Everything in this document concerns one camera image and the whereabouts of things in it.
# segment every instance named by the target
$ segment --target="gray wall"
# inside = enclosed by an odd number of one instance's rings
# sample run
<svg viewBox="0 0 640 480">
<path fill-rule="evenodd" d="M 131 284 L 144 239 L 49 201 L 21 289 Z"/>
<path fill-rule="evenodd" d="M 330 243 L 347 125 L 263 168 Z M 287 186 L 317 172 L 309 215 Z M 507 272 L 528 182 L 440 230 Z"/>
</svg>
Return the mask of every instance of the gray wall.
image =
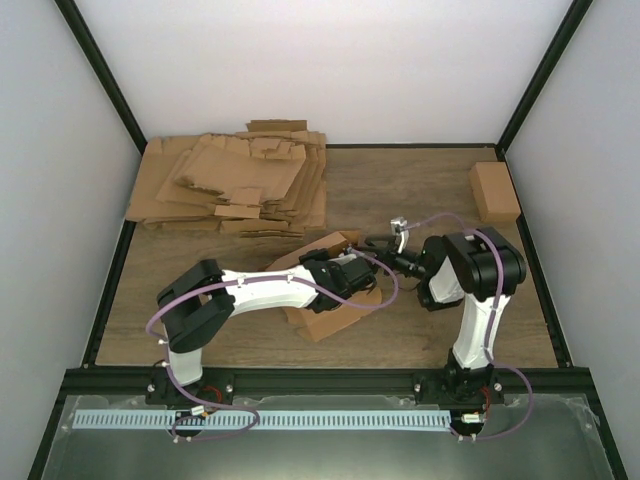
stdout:
<svg viewBox="0 0 640 480">
<path fill-rule="evenodd" d="M 508 152 L 562 328 L 640 478 L 640 3 L 594 2 Z"/>
<path fill-rule="evenodd" d="M 78 0 L 149 136 L 498 141 L 570 0 Z"/>
<path fill-rule="evenodd" d="M 27 477 L 77 367 L 136 150 L 53 1 L 0 15 L 0 477 Z"/>
</svg>

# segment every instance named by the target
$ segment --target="black corner post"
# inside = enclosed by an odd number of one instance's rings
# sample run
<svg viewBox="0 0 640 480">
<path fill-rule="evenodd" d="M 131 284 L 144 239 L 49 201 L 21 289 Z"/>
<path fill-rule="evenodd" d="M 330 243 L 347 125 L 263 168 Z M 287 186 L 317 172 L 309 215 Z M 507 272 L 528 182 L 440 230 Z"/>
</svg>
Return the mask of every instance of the black corner post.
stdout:
<svg viewBox="0 0 640 480">
<path fill-rule="evenodd" d="M 93 36 L 89 31 L 89 27 L 85 23 L 84 18 L 82 18 L 82 14 L 80 13 L 80 10 L 78 10 L 76 2 L 74 0 L 55 0 L 55 2 L 60 9 L 60 13 L 62 13 L 62 16 L 69 24 L 69 28 L 76 37 L 80 48 L 82 48 L 82 51 L 87 57 L 87 60 L 89 60 L 91 67 L 94 72 L 96 72 L 98 80 L 100 80 L 100 83 L 109 96 L 111 103 L 113 103 L 118 115 L 120 115 L 120 119 L 122 120 L 122 123 L 124 123 L 129 135 L 131 135 L 133 143 L 135 143 L 140 153 L 143 153 L 147 145 L 147 140 L 142 133 L 138 122 L 133 116 L 133 113 L 129 108 L 129 104 L 127 104 L 124 95 L 122 95 L 120 87 L 109 69 L 109 65 L 107 65 L 98 45 L 93 39 Z"/>
<path fill-rule="evenodd" d="M 551 72 L 553 72 L 562 53 L 565 48 L 567 48 L 569 41 L 571 41 L 573 34 L 578 29 L 587 10 L 589 10 L 591 3 L 593 3 L 593 0 L 573 0 L 571 3 L 562 23 L 560 23 L 560 27 L 558 27 L 553 40 L 551 40 L 549 44 L 549 48 L 547 48 L 547 51 L 542 57 L 524 95 L 520 99 L 516 110 L 513 112 L 507 127 L 498 141 L 498 152 L 505 153 L 511 146 L 513 139 L 518 134 L 520 127 L 522 127 L 540 92 L 542 92 L 547 80 L 551 76 Z"/>
</svg>

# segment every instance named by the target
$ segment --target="black frame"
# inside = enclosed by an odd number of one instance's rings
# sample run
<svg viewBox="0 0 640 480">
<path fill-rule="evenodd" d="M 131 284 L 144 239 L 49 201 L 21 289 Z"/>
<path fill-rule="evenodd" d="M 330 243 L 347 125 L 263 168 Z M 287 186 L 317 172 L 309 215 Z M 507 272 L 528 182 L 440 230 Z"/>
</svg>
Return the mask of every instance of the black frame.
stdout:
<svg viewBox="0 0 640 480">
<path fill-rule="evenodd" d="M 500 161 L 506 161 L 507 152 L 517 132 L 524 123 L 529 111 L 573 34 L 580 25 L 593 0 L 573 0 L 564 20 L 555 34 L 547 52 L 531 79 L 520 103 L 513 113 L 504 133 L 497 144 L 334 144 L 329 148 L 447 148 L 447 147 L 486 147 L 494 148 Z M 146 138 L 128 106 L 124 95 L 102 56 L 98 45 L 82 18 L 74 0 L 55 0 L 60 12 L 67 21 L 71 32 L 77 39 L 87 60 L 111 99 L 133 142 L 142 154 Z M 562 328 L 551 300 L 544 274 L 541 269 L 533 239 L 523 215 L 517 221 L 522 237 L 529 268 L 535 283 L 538 297 L 549 330 L 559 368 L 524 369 L 523 372 L 532 383 L 536 392 L 557 394 L 584 394 L 591 410 L 600 418 L 598 432 L 607 452 L 607 458 L 616 479 L 628 478 L 618 453 L 615 441 L 609 429 L 606 416 L 600 404 L 598 393 L 587 368 L 574 367 Z M 69 395 L 144 395 L 152 376 L 157 373 L 153 367 L 100 367 L 95 365 L 100 342 L 115 297 L 120 275 L 135 223 L 125 221 L 117 243 L 107 282 L 100 299 L 87 349 L 83 357 L 83 367 L 67 370 L 60 392 L 44 432 L 42 442 L 34 460 L 29 479 L 39 479 L 44 471 L 57 425 L 62 414 L 64 402 Z M 238 395 L 274 395 L 274 394 L 390 394 L 415 395 L 414 382 L 417 378 L 436 375 L 439 370 L 426 369 L 210 369 L 205 375 L 224 376 L 233 383 L 233 394 Z M 497 372 L 503 385 L 503 393 L 524 393 L 524 385 L 517 376 L 508 371 Z M 416 397 L 418 401 L 429 402 L 429 397 Z"/>
</svg>

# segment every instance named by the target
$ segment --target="slotted white strip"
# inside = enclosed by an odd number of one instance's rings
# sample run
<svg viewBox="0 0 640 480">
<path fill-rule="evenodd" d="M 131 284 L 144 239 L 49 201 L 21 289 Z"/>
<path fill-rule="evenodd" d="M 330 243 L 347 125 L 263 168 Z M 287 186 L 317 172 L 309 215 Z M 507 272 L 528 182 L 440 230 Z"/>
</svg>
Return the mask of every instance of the slotted white strip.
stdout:
<svg viewBox="0 0 640 480">
<path fill-rule="evenodd" d="M 165 430 L 175 423 L 176 411 L 170 410 L 78 410 L 74 429 Z M 189 419 L 178 429 L 197 427 L 202 430 L 231 430 L 248 425 L 253 415 L 248 412 L 223 411 L 204 421 Z M 314 410 L 261 411 L 255 430 L 410 430 L 448 431 L 449 411 L 425 410 Z"/>
</svg>

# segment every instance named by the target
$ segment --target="wooden tabletop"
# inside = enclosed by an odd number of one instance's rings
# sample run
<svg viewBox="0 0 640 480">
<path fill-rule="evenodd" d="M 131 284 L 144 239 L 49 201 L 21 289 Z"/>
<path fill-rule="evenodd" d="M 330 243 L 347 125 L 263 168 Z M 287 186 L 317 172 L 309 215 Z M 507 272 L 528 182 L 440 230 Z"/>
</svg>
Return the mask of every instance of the wooden tabletop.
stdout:
<svg viewBox="0 0 640 480">
<path fill-rule="evenodd" d="M 359 228 L 389 233 L 389 220 L 416 221 L 449 211 L 479 226 L 468 171 L 495 161 L 492 149 L 331 149 L 326 171 L 327 232 Z M 515 224 L 498 230 L 521 252 Z M 411 231 L 409 246 L 429 235 L 459 230 L 449 220 Z M 144 332 L 158 292 L 197 261 L 215 258 L 222 268 L 252 271 L 315 240 L 246 238 L 206 231 L 136 228 L 98 353 L 99 365 L 149 365 L 162 357 Z M 385 298 L 390 282 L 380 277 Z M 400 277 L 407 289 L 415 280 Z M 401 291 L 390 307 L 311 343 L 295 332 L 282 310 L 250 312 L 227 321 L 204 349 L 208 366 L 437 368 L 444 365 L 462 318 L 462 306 L 439 312 L 420 307 L 415 292 Z M 494 349 L 496 359 L 520 367 L 555 367 L 555 357 L 530 276 L 507 306 Z"/>
</svg>

